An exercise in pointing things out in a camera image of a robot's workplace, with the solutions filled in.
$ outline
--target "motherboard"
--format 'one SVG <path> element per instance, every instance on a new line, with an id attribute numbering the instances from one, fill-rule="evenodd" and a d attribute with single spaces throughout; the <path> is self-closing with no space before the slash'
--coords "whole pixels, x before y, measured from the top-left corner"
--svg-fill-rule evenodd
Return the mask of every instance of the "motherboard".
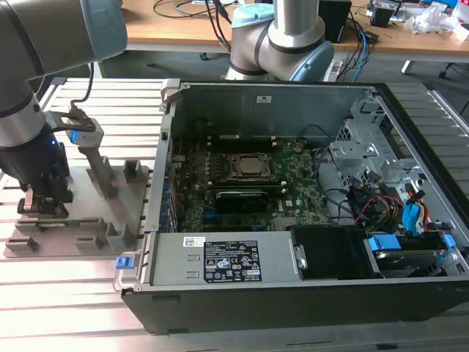
<path id="1" fill-rule="evenodd" d="M 313 177 L 314 151 L 304 147 L 297 140 L 213 140 L 186 147 L 174 159 L 178 231 L 269 231 L 329 224 Z"/>

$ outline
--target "robotic arm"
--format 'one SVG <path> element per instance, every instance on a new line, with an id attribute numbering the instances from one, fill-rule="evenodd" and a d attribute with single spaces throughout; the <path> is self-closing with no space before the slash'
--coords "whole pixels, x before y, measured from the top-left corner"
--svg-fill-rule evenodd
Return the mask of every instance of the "robotic arm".
<path id="1" fill-rule="evenodd" d="M 0 0 L 0 169 L 26 192 L 19 213 L 67 217 L 67 157 L 53 132 L 94 131 L 80 109 L 41 111 L 28 80 L 125 50 L 116 0 Z M 73 125 L 61 121 L 68 117 Z"/>
<path id="2" fill-rule="evenodd" d="M 232 19 L 231 65 L 225 79 L 317 81 L 333 58 L 324 41 L 319 0 L 274 0 L 238 7 Z"/>

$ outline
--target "cpu socket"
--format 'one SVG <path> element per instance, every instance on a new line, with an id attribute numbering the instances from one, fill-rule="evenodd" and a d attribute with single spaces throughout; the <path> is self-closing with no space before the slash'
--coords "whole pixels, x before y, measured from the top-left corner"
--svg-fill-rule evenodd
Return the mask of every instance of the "cpu socket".
<path id="1" fill-rule="evenodd" d="M 238 154 L 231 155 L 229 160 L 232 165 L 230 178 L 270 178 L 269 158 L 265 154 Z"/>

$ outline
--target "circuit board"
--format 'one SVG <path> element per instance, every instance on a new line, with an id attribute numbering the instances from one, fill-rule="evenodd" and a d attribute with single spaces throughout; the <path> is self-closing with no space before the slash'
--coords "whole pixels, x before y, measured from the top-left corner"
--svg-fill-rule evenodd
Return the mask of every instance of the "circuit board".
<path id="1" fill-rule="evenodd" d="M 235 154 L 214 155 L 208 150 L 195 147 L 185 158 L 181 170 L 183 191 L 180 196 L 183 214 L 179 221 L 180 232 L 219 232 L 219 231 L 268 231 L 285 230 L 295 224 L 329 224 L 327 206 L 323 202 L 317 182 L 311 178 L 313 158 L 310 150 L 298 152 L 296 141 L 278 141 L 272 153 L 265 153 L 273 175 L 281 175 L 288 184 L 288 190 L 280 197 L 271 197 L 266 209 L 253 213 L 220 214 L 210 202 L 210 192 L 206 185 L 213 176 L 215 158 L 234 159 Z M 230 173 L 223 164 L 216 169 L 220 175 Z"/>

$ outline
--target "white sticker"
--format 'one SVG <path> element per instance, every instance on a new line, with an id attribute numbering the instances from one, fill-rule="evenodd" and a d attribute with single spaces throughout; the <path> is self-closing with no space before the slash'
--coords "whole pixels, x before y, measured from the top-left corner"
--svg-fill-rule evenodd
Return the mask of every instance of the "white sticker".
<path id="1" fill-rule="evenodd" d="M 203 247 L 205 237 L 184 237 L 182 245 L 184 247 Z"/>
<path id="2" fill-rule="evenodd" d="M 270 95 L 257 95 L 257 103 L 272 103 L 272 97 Z"/>

